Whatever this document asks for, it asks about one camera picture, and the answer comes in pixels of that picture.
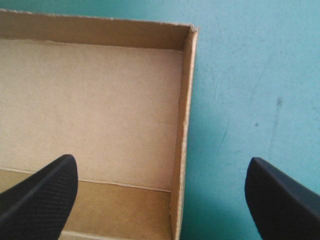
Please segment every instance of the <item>cardboard box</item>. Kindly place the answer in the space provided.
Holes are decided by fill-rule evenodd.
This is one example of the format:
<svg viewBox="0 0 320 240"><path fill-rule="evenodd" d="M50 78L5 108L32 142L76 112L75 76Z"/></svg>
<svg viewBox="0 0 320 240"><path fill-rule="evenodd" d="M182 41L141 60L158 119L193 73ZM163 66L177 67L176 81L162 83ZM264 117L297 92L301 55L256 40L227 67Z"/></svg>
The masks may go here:
<svg viewBox="0 0 320 240"><path fill-rule="evenodd" d="M62 240L178 240L198 30L0 10L0 191L63 154Z"/></svg>

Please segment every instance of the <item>textured black surface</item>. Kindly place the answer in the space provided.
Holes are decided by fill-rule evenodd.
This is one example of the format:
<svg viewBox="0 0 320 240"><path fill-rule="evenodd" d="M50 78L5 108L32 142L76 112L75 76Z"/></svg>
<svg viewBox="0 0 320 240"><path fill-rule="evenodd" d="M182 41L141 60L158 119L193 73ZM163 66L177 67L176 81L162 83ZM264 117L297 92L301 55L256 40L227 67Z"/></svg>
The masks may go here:
<svg viewBox="0 0 320 240"><path fill-rule="evenodd" d="M320 240L320 196L262 158L252 158L245 198L264 240Z"/></svg>
<svg viewBox="0 0 320 240"><path fill-rule="evenodd" d="M77 165L63 155L0 194L0 240L57 240L78 190Z"/></svg>

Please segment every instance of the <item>teal floor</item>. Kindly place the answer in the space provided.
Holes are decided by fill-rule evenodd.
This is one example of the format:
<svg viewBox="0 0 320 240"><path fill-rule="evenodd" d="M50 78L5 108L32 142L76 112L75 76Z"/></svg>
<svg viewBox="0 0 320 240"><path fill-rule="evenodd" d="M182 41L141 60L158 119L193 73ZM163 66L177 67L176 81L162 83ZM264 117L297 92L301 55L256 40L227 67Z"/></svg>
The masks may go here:
<svg viewBox="0 0 320 240"><path fill-rule="evenodd" d="M182 240L260 239L244 197L252 156L320 194L320 1L0 0L0 8L200 27Z"/></svg>

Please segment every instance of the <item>scuff mark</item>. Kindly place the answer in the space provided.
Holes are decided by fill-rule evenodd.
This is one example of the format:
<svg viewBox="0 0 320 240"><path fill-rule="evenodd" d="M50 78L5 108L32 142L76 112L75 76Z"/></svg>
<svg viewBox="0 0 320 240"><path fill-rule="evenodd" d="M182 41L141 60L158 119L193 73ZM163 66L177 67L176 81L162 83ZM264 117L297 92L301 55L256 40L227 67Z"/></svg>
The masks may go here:
<svg viewBox="0 0 320 240"><path fill-rule="evenodd" d="M269 149L268 149L268 159L271 159L271 154L274 150L274 146L276 143L276 137L277 137L277 131L278 131L278 126L279 126L279 117L280 117L280 112L281 108L283 105L283 98L278 97L276 100L276 106L275 106L275 116L274 116L274 121L273 121L273 127L272 127L272 135L269 143Z"/></svg>
<svg viewBox="0 0 320 240"><path fill-rule="evenodd" d="M220 147L219 147L219 150L218 150L218 152L217 152L218 155L219 155L221 149L223 148L223 146L224 146L224 144L225 144L226 137L227 137L227 133L228 133L229 124L230 124L230 120L228 121L228 123L227 123L227 125L226 125L225 131L224 131L224 135L223 135L223 138L222 138L222 142L221 142Z"/></svg>
<svg viewBox="0 0 320 240"><path fill-rule="evenodd" d="M259 84L260 84L260 82L261 82L261 79L264 77L265 72L266 72L266 70L268 69L269 64L270 64L270 62L271 62L271 59L272 59L272 57L273 57L274 54L275 54L274 52L271 53L271 54L269 55L269 57L267 58L267 60L265 61L264 65L263 65L263 68L262 68L262 71L261 71L259 77L256 79L256 81L255 81L255 83L254 83L254 86L253 86L253 89L252 89L252 91L251 91L251 96L250 96L250 98L249 98L249 104L251 104L251 103L253 102L253 100L254 100L254 98L255 98L255 95L256 95L256 90L257 90L257 88L259 87Z"/></svg>
<svg viewBox="0 0 320 240"><path fill-rule="evenodd" d="M199 105L199 101L198 101L198 98L197 98L196 94L194 94L193 96L194 96L195 103L196 103L197 105Z"/></svg>
<svg viewBox="0 0 320 240"><path fill-rule="evenodd" d="M219 92L219 88L220 88L220 84L222 82L222 78L220 78L217 86L216 86L216 89L215 89L215 94L214 94L214 100L216 101L217 100L217 95L218 95L218 92Z"/></svg>

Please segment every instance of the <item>cardboard box wall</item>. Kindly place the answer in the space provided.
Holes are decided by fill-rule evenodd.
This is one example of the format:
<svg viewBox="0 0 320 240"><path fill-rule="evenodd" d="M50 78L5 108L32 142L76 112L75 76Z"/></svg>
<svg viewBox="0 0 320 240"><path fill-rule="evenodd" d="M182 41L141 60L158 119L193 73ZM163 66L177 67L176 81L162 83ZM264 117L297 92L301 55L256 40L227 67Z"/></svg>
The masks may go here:
<svg viewBox="0 0 320 240"><path fill-rule="evenodd" d="M62 154L61 239L178 240L198 31L0 10L0 191Z"/></svg>

